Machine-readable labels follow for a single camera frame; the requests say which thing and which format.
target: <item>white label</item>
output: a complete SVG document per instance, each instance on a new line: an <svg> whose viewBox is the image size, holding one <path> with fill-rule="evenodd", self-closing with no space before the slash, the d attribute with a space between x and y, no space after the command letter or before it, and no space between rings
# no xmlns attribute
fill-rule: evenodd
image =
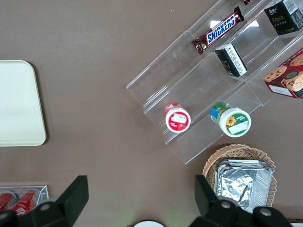
<svg viewBox="0 0 303 227"><path fill-rule="evenodd" d="M283 3L290 15L293 14L298 9L294 0L284 0Z"/></svg>
<svg viewBox="0 0 303 227"><path fill-rule="evenodd" d="M237 124L235 126L232 126L230 128L228 128L228 130L233 134L236 134L240 131L244 131L248 128L248 121L242 122L240 124Z"/></svg>
<svg viewBox="0 0 303 227"><path fill-rule="evenodd" d="M237 71L239 72L240 76L242 76L244 73L247 72L245 69L245 66L243 65L238 53L234 49L232 45L226 48L227 54L231 58L234 66L237 68Z"/></svg>
<svg viewBox="0 0 303 227"><path fill-rule="evenodd" d="M272 86L272 85L269 85L269 87L273 92L276 92L276 93L279 93L282 95L286 95L286 96L291 96L291 97L293 96L292 93L290 93L290 91L287 88L276 87L276 86Z"/></svg>

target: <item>snickers logo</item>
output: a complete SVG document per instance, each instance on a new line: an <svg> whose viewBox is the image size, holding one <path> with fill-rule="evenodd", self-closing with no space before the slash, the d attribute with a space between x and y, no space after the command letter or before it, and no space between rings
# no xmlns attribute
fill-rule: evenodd
<svg viewBox="0 0 303 227"><path fill-rule="evenodd" d="M236 25L235 14L232 14L230 17L226 18L224 21L219 23L212 31L206 34L207 44L210 45L232 27Z"/></svg>

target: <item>red can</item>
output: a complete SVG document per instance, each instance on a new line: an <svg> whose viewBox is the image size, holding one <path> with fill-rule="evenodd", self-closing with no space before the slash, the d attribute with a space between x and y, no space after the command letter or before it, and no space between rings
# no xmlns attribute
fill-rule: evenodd
<svg viewBox="0 0 303 227"><path fill-rule="evenodd" d="M12 192L4 192L0 195L0 210L9 209L17 201L17 197Z"/></svg>
<svg viewBox="0 0 303 227"><path fill-rule="evenodd" d="M16 211L17 217L27 214L36 207L39 194L39 190L31 189L20 198L20 200L11 208Z"/></svg>

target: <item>acrylic shelf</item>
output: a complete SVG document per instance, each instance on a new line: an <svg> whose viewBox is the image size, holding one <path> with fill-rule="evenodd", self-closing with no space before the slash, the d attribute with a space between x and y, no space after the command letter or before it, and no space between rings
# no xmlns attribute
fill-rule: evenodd
<svg viewBox="0 0 303 227"><path fill-rule="evenodd" d="M242 0L218 1L126 86L183 163L223 136L209 116L215 103L226 101L248 113L265 105L276 94L269 91L263 77L302 48L303 29L277 35L264 12L271 2L251 1L244 6ZM303 2L296 3L303 11ZM191 41L205 34L211 23L231 14L236 6L240 6L245 21L199 55ZM229 76L214 52L228 43L236 47L247 66L248 72L240 78ZM166 127L163 111L171 102L180 103L191 116L191 126L183 133L173 133Z"/></svg>

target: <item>snickers bar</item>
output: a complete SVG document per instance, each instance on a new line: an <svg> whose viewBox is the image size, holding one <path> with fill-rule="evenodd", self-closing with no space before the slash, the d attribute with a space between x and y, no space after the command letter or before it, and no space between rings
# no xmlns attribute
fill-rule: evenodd
<svg viewBox="0 0 303 227"><path fill-rule="evenodd" d="M229 30L235 27L239 22L243 21L240 8L236 7L232 14L221 21L216 27L211 29L205 35L192 41L199 54L202 54L206 48L213 44L216 40L225 35Z"/></svg>

